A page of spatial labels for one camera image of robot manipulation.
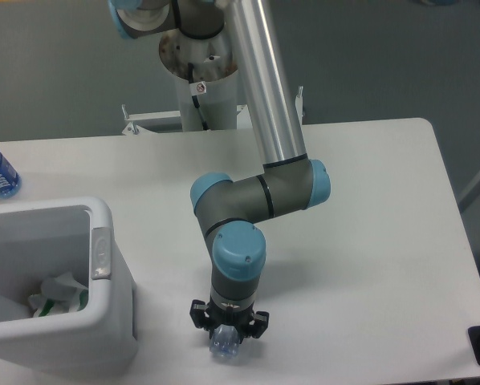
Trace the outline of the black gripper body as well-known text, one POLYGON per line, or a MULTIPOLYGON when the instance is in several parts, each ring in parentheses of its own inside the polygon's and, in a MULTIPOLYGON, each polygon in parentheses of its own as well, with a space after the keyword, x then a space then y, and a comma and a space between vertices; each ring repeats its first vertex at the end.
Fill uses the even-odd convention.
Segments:
POLYGON ((254 303, 245 309, 223 310, 215 302, 209 301, 205 313, 208 318, 205 322, 205 330, 213 333, 220 325, 234 326, 238 333, 254 333, 257 324, 254 320, 254 303))

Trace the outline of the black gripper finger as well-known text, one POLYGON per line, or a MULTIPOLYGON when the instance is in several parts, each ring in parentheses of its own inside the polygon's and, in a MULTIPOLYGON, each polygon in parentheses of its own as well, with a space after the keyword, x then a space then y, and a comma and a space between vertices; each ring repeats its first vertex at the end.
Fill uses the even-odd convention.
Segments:
POLYGON ((194 299, 191 303, 189 315, 193 324, 198 329, 203 329, 209 335, 209 339, 213 337, 214 321, 208 313, 209 306, 204 301, 194 299))
POLYGON ((260 338, 269 326, 270 313, 266 311, 250 311, 238 324, 240 340, 260 338))

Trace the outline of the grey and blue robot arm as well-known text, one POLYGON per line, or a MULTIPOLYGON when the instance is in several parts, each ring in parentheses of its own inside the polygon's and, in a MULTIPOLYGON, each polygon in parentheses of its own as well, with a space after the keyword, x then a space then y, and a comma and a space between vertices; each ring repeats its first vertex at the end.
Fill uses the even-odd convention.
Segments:
POLYGON ((234 128, 229 81, 243 78, 263 171, 244 180, 211 172, 192 185, 193 213, 212 263, 208 302, 189 314, 211 340, 259 338, 269 314, 254 310, 266 261, 258 223, 325 202, 331 182, 308 157, 302 123, 288 91, 270 7, 265 1, 111 1, 119 34, 159 34, 159 56, 176 79, 186 131, 234 128))

